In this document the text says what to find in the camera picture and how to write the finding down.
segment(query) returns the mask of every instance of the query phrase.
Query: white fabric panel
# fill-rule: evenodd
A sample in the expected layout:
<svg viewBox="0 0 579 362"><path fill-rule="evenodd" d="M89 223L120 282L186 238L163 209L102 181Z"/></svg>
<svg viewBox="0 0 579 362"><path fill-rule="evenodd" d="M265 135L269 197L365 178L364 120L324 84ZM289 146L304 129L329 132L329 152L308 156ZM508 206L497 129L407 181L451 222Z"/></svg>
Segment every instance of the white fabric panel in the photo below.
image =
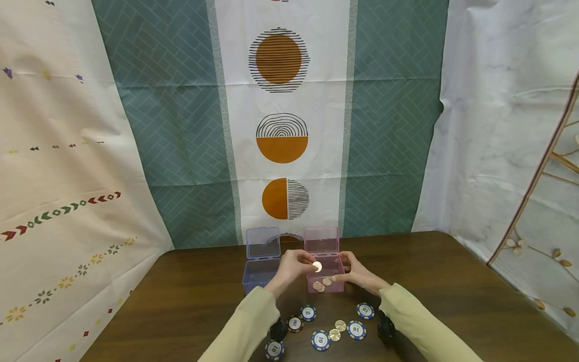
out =
<svg viewBox="0 0 579 362"><path fill-rule="evenodd" d="M450 0L441 101L413 231L450 233L483 261L500 247L564 113L579 68L579 2ZM575 106L570 122L579 120ZM577 125L555 152L577 149ZM579 153L569 156L577 164ZM550 160L545 172L579 182ZM492 268L579 342L579 192L538 179ZM563 251L552 257L556 248ZM562 260L572 266L564 266Z"/></svg>
<svg viewBox="0 0 579 362"><path fill-rule="evenodd" d="M306 226L337 225L346 97L349 1L215 0L229 125L239 180L241 228L277 226L302 235ZM291 93L269 93L248 67L252 43L277 27L301 37L310 57L304 82ZM307 125L308 145L301 157L276 163L256 144L260 121L289 113ZM269 182L288 178L309 194L305 212L279 220L264 210L262 193Z"/></svg>
<svg viewBox="0 0 579 362"><path fill-rule="evenodd" d="M0 361L75 361L173 245L90 0L5 2L0 36Z"/></svg>
<svg viewBox="0 0 579 362"><path fill-rule="evenodd" d="M537 169L579 65L576 1L451 0L441 101L413 231L488 260Z"/></svg>

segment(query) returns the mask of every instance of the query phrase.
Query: box lid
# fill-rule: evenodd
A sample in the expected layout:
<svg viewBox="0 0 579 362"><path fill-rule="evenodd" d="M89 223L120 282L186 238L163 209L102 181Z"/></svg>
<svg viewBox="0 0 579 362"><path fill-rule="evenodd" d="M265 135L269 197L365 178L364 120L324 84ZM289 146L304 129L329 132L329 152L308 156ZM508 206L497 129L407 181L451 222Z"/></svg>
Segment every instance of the box lid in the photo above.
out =
<svg viewBox="0 0 579 362"><path fill-rule="evenodd" d="M337 254L340 251L339 235L337 226L305 229L303 231L304 248L312 255Z"/></svg>
<svg viewBox="0 0 579 362"><path fill-rule="evenodd" d="M247 229L245 242L248 259L273 258L281 255L279 228Z"/></svg>

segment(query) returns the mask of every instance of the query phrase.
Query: plastic box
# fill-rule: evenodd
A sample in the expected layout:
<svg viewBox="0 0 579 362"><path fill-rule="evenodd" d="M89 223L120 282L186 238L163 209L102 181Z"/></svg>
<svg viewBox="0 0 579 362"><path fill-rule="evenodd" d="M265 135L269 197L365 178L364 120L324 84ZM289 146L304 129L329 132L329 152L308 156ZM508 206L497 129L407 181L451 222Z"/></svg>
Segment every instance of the plastic box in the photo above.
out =
<svg viewBox="0 0 579 362"><path fill-rule="evenodd" d="M243 272L245 295L257 287L264 287L280 266L280 230L278 228L247 229L245 252L249 259Z"/></svg>
<svg viewBox="0 0 579 362"><path fill-rule="evenodd" d="M319 273L309 273L307 278L307 290L310 293L318 293L312 286L315 281L322 283L325 277L344 274L344 265L338 258L340 252L340 237L337 226L323 226L314 229L305 229L303 232L304 249L313 255L322 264ZM326 286L325 293L336 293L344 291L344 282L333 282Z"/></svg>

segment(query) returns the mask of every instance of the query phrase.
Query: navy poker chip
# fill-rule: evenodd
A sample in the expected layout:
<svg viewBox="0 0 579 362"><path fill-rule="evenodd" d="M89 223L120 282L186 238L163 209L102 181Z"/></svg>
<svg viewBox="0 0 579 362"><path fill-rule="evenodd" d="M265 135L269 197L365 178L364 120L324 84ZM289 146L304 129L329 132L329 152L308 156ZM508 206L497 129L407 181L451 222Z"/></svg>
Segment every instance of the navy poker chip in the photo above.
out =
<svg viewBox="0 0 579 362"><path fill-rule="evenodd" d="M348 330L348 335L356 341L366 338L366 327L364 327L362 322L351 320L346 329Z"/></svg>
<svg viewBox="0 0 579 362"><path fill-rule="evenodd" d="M374 307L368 303L360 303L356 306L356 312L358 315L364 319L374 318Z"/></svg>
<svg viewBox="0 0 579 362"><path fill-rule="evenodd" d="M303 329L303 322L298 316L291 316L288 319L288 331L299 333Z"/></svg>
<svg viewBox="0 0 579 362"><path fill-rule="evenodd" d="M285 352L285 345L283 342L277 342L273 339L265 345L265 357L270 361L279 361Z"/></svg>
<svg viewBox="0 0 579 362"><path fill-rule="evenodd" d="M332 340L329 338L329 335L324 330L317 330L312 333L312 346L315 350L323 352L328 350L328 348L332 345Z"/></svg>
<svg viewBox="0 0 579 362"><path fill-rule="evenodd" d="M316 319L318 312L316 307L306 304L299 309L300 318L306 322L313 322Z"/></svg>

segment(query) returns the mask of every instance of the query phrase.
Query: sleeve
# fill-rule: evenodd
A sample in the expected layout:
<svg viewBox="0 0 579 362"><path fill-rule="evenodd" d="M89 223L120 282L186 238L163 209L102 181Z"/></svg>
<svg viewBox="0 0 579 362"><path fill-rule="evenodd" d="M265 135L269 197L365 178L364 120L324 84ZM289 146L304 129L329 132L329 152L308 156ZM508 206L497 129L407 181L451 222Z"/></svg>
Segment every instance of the sleeve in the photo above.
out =
<svg viewBox="0 0 579 362"><path fill-rule="evenodd" d="M237 306L221 333L198 362L246 362L280 317L276 299L255 287Z"/></svg>
<svg viewBox="0 0 579 362"><path fill-rule="evenodd" d="M381 289L380 296L380 310L392 320L396 330L414 343L428 362L482 362L466 343L401 285Z"/></svg>

